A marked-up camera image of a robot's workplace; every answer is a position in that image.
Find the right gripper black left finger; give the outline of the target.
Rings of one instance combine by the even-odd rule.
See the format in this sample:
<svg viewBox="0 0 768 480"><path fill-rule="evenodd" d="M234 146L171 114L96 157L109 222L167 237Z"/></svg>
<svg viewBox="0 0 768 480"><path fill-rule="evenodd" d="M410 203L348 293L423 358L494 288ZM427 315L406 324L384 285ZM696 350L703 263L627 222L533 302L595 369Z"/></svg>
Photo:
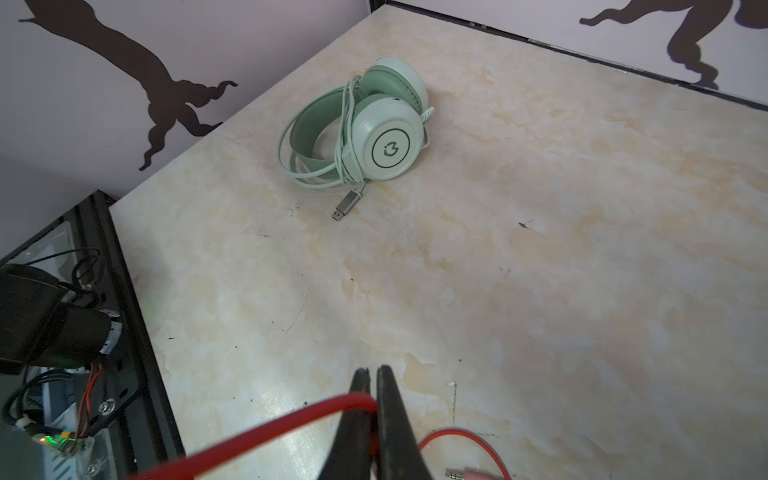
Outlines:
<svg viewBox="0 0 768 480"><path fill-rule="evenodd" d="M319 479L370 478L372 416L362 407L342 414Z"/></svg>

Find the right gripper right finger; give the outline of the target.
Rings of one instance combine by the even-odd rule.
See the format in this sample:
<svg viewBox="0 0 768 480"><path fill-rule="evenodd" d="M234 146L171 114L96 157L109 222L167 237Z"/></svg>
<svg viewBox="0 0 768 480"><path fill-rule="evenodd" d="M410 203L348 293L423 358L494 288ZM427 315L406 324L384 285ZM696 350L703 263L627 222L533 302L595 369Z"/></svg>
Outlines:
<svg viewBox="0 0 768 480"><path fill-rule="evenodd" d="M382 365L378 369L376 388L378 478L431 479L390 366Z"/></svg>

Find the mint green white headphones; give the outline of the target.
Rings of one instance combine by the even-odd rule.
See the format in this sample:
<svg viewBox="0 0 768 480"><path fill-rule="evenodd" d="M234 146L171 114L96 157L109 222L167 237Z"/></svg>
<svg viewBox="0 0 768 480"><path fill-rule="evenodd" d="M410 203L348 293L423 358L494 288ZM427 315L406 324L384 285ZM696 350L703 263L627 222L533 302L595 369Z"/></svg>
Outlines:
<svg viewBox="0 0 768 480"><path fill-rule="evenodd" d="M277 161L310 190L350 186L332 214L340 220L371 181L407 172L429 144L435 109L417 71L395 57L378 59L363 74L313 99L281 133Z"/></svg>

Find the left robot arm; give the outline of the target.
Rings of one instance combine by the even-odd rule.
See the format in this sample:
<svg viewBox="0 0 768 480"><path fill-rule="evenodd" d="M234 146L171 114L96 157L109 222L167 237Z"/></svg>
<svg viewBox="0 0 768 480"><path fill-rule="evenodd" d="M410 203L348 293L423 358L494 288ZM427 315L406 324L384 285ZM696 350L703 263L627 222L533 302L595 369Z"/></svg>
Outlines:
<svg viewBox="0 0 768 480"><path fill-rule="evenodd" d="M70 289L31 265L1 267L1 373L26 367L78 369L117 348L123 325L116 312L64 297Z"/></svg>

